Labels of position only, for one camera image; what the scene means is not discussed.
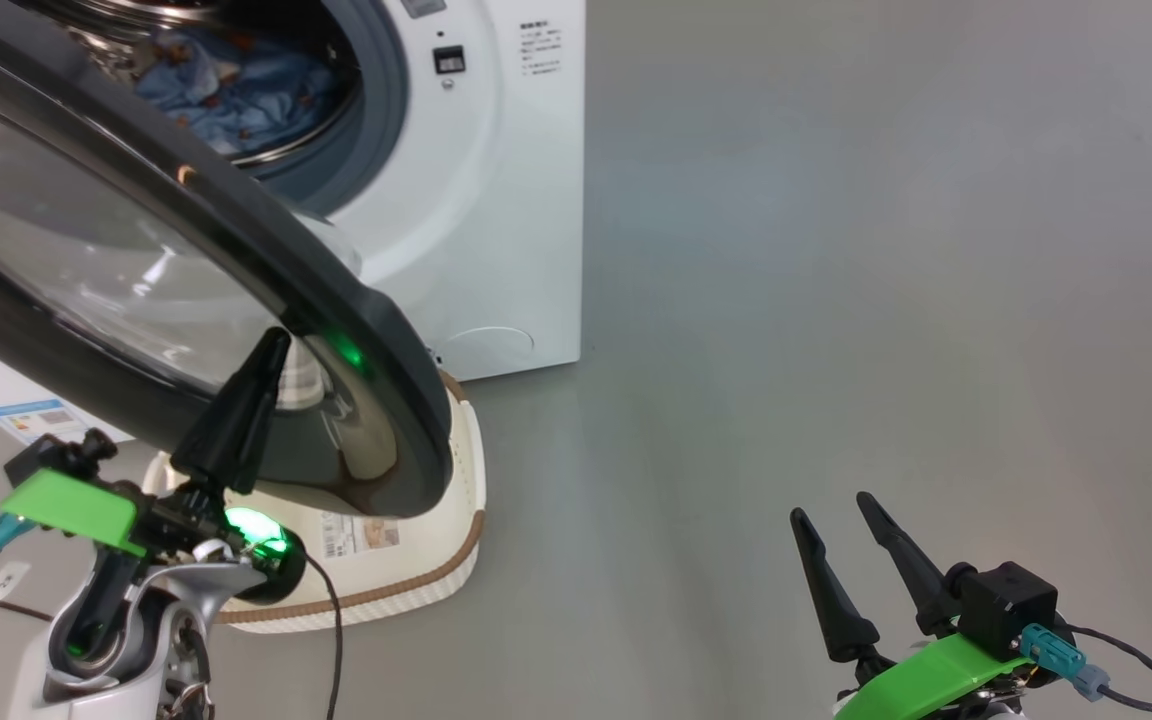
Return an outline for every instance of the white washing machine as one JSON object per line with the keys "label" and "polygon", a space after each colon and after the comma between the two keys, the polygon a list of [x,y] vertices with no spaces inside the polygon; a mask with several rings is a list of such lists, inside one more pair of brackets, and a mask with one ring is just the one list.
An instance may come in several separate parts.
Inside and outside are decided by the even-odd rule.
{"label": "white washing machine", "polygon": [[[26,47],[8,44],[71,65],[76,85],[108,82],[138,108],[137,122],[104,128],[131,154],[138,132],[202,144],[170,127],[183,120],[134,99],[143,69],[165,61],[161,46],[146,55],[146,37],[198,28],[247,37],[252,26],[300,41],[338,77],[321,119],[294,141],[221,154],[396,301],[453,377],[576,361],[584,1],[0,0],[0,41],[29,37]],[[67,101],[65,77],[35,85]],[[200,164],[175,172],[182,184],[214,181]],[[222,314],[228,300],[195,301],[187,318]],[[58,400],[69,402],[0,363],[0,411]]]}

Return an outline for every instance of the barcode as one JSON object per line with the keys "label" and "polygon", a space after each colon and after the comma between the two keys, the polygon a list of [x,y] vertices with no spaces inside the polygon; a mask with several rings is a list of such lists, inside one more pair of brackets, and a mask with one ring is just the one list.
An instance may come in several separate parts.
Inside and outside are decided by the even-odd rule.
{"label": "barcode", "polygon": [[65,410],[52,410],[50,414],[38,414],[38,419],[44,420],[44,423],[50,425],[60,425],[74,422],[74,418],[70,418],[69,414],[66,414]]}

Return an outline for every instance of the blue and white sticker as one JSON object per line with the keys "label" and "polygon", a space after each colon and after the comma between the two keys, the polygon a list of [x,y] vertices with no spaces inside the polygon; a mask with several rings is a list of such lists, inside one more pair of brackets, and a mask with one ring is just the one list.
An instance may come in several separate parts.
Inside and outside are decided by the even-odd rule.
{"label": "blue and white sticker", "polygon": [[88,432],[86,423],[78,415],[65,407],[65,402],[52,397],[37,402],[22,402],[17,406],[0,406],[0,423],[6,425],[23,441],[32,442],[45,434],[54,434],[61,439],[67,434]]}

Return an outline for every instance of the cable tag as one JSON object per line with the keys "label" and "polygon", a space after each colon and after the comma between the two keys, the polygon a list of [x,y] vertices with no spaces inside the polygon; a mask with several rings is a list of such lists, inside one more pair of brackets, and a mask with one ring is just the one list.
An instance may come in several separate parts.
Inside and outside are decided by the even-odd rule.
{"label": "cable tag", "polygon": [[6,600],[6,597],[12,594],[13,589],[15,589],[21,579],[24,579],[24,574],[29,571],[28,562],[8,562],[0,570],[0,602]]}

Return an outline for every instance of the gray sticker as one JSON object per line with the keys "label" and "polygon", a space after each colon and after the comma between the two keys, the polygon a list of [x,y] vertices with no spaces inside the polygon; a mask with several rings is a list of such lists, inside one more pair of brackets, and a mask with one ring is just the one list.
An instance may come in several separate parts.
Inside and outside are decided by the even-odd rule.
{"label": "gray sticker", "polygon": [[444,0],[403,0],[403,6],[412,18],[424,18],[425,15],[442,13],[447,9],[447,3]]}

